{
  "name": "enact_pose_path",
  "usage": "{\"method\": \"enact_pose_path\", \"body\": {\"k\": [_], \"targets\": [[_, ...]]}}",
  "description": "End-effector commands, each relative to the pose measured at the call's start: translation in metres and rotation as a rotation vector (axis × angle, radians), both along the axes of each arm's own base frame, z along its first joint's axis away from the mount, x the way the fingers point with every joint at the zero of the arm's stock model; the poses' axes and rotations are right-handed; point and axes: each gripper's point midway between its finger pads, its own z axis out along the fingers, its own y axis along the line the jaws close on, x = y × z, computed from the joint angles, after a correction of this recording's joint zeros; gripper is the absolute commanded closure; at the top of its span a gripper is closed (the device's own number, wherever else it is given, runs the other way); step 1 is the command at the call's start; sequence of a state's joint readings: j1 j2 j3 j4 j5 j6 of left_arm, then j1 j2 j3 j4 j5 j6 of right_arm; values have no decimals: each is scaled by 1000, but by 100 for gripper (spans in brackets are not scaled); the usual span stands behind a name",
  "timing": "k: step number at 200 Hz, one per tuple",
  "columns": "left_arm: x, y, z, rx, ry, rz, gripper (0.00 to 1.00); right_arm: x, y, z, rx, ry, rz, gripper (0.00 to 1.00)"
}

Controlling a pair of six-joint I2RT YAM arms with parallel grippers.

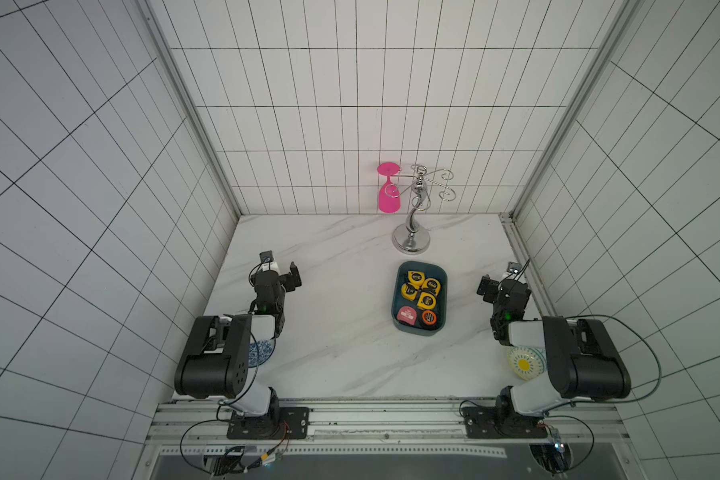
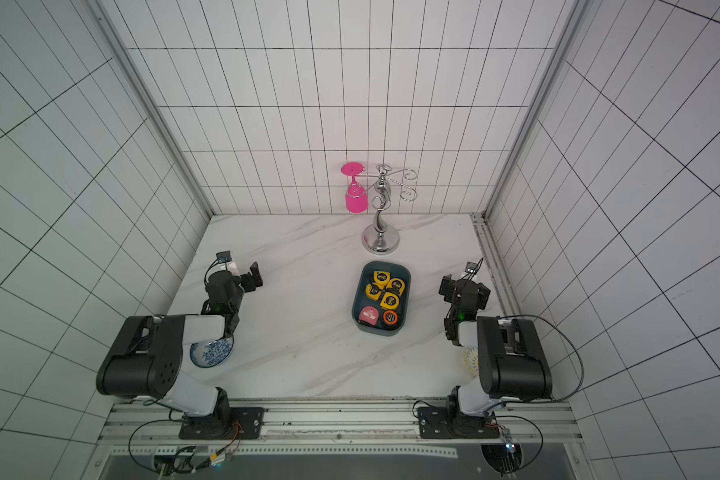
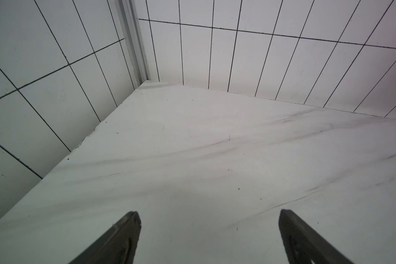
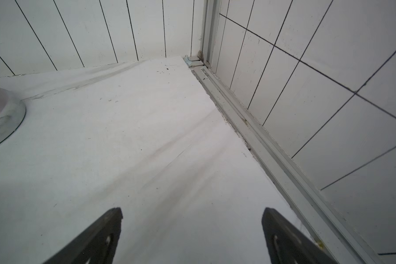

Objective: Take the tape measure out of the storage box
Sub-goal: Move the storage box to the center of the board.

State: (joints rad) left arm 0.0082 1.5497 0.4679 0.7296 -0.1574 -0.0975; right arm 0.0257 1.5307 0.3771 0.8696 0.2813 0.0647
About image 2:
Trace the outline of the yellow tape measure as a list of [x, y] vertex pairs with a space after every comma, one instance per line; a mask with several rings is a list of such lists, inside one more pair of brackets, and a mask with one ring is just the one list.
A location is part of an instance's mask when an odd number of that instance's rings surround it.
[[380, 306], [384, 310], [396, 310], [400, 306], [399, 296], [386, 291], [380, 300]]
[[386, 271], [374, 271], [372, 276], [373, 283], [380, 289], [385, 289], [391, 280], [391, 275]]
[[404, 293], [405, 288], [405, 282], [399, 278], [392, 278], [386, 285], [386, 290], [397, 296], [401, 296]]
[[369, 283], [365, 287], [365, 295], [371, 301], [377, 302], [382, 297], [383, 293], [384, 289], [375, 283]]

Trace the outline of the teal plastic storage box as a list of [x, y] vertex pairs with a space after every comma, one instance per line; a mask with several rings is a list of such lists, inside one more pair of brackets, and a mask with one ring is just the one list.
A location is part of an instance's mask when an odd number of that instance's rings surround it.
[[411, 273], [403, 265], [372, 261], [361, 270], [351, 318], [367, 333], [393, 336], [405, 325]]

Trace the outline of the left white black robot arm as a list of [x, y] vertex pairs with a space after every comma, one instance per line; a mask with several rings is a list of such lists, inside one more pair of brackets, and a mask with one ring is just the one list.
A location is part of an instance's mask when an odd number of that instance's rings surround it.
[[243, 297], [263, 285], [259, 266], [239, 274], [227, 252], [204, 276], [207, 299], [198, 314], [127, 318], [98, 370], [97, 391], [146, 399], [182, 414], [182, 440], [253, 440], [264, 409], [234, 408], [226, 391], [193, 376], [191, 368], [226, 361], [234, 347]]

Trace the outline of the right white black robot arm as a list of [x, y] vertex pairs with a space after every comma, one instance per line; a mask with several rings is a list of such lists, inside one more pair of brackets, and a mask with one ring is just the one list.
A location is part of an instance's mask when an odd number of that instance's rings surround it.
[[446, 338], [477, 353], [478, 375], [455, 387], [442, 407], [417, 401], [412, 413], [423, 439], [496, 439], [507, 433], [495, 412], [510, 404], [560, 403], [576, 395], [553, 393], [553, 375], [535, 323], [536, 315], [481, 316], [490, 290], [469, 276], [442, 278], [439, 294], [450, 305]]

